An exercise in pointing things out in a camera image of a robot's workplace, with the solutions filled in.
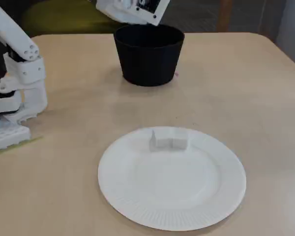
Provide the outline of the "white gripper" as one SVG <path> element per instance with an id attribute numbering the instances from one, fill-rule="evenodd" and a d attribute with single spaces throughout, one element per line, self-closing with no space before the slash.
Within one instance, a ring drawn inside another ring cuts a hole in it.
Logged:
<path id="1" fill-rule="evenodd" d="M 159 25 L 170 0 L 97 0 L 96 9 L 128 24 Z"/>

